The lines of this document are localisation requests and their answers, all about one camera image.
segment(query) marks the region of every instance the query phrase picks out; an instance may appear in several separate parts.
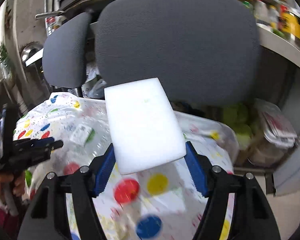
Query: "tiled floor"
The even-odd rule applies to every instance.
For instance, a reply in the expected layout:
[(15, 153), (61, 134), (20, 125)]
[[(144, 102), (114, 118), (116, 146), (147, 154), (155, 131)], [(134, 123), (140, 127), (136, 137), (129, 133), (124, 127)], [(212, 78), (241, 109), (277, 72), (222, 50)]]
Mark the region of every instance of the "tiled floor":
[[(265, 177), (256, 176), (256, 179), (266, 193)], [(300, 222), (300, 191), (280, 197), (273, 195), (266, 197), (277, 221), (281, 240), (288, 240)]]

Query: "white sponge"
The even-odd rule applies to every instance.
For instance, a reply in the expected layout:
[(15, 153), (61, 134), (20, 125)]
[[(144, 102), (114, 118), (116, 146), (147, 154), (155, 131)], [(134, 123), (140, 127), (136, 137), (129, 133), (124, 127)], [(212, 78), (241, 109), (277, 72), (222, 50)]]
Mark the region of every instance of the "white sponge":
[(122, 175), (186, 155), (181, 128), (159, 79), (105, 88), (105, 99), (115, 158)]

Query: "chair backrest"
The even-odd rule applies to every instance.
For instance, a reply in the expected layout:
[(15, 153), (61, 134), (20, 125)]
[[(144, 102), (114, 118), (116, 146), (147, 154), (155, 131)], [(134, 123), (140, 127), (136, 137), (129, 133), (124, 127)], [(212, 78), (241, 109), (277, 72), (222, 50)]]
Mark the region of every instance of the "chair backrest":
[(81, 87), (86, 77), (85, 45), (91, 14), (81, 13), (47, 37), (42, 69), (50, 85)]
[(158, 77), (171, 100), (225, 105), (249, 93), (258, 32), (237, 0), (116, 0), (99, 16), (95, 56), (109, 86)]

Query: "silver bolt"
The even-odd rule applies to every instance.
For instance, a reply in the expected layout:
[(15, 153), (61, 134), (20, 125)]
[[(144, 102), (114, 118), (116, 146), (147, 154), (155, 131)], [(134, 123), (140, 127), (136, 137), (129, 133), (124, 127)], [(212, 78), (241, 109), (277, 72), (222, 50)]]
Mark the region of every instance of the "silver bolt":
[(49, 172), (47, 174), (47, 179), (53, 179), (54, 178), (54, 172)]
[(213, 172), (215, 172), (215, 173), (221, 172), (221, 168), (220, 168), (220, 166), (218, 166), (218, 165), (214, 165), (214, 166), (212, 167), (212, 170), (213, 170)]
[(248, 179), (253, 179), (253, 178), (254, 178), (254, 176), (253, 176), (253, 174), (252, 174), (251, 172), (248, 172), (248, 173), (246, 174), (246, 177), (247, 177)]
[(80, 168), (80, 172), (81, 173), (86, 173), (86, 172), (88, 172), (89, 171), (89, 167), (88, 166), (82, 166), (81, 168)]

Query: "person's arm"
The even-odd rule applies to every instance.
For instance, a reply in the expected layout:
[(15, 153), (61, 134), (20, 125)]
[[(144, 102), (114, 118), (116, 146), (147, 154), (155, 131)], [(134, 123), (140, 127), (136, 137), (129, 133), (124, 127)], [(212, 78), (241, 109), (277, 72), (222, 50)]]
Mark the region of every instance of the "person's arm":
[[(4, 194), (2, 191), (2, 185), (4, 183), (10, 183), (13, 181), (12, 174), (0, 174), (0, 226), (8, 233), (12, 238), (18, 230), (18, 217), (13, 217), (9, 214), (9, 209), (5, 204)], [(20, 177), (15, 180), (15, 187), (13, 194), (21, 196), (25, 192), (25, 174), (24, 172)]]

